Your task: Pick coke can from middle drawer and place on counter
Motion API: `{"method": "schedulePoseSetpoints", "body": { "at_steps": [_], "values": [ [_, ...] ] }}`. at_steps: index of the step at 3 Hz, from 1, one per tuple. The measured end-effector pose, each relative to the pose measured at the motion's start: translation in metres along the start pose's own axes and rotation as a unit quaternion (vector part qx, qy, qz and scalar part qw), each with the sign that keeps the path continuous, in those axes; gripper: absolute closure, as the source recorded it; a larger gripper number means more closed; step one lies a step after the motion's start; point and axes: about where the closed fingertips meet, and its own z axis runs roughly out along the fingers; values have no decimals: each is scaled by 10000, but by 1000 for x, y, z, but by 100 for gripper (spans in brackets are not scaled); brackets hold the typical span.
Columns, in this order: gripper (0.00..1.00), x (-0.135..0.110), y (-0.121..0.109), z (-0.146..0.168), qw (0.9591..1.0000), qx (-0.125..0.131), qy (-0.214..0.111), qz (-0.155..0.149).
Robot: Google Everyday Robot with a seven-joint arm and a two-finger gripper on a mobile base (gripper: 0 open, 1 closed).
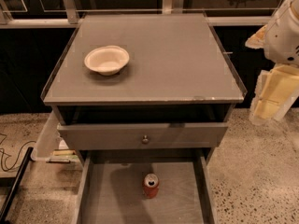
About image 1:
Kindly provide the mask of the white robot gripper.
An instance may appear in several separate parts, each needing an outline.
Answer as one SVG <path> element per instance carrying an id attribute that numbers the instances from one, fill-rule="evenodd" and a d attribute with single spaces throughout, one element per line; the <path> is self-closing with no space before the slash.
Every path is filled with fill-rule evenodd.
<path id="1" fill-rule="evenodd" d="M 258 76 L 249 120 L 255 125 L 281 121 L 299 97 L 299 0 L 285 0 L 245 46 L 263 48 L 264 56 L 276 63 Z"/>

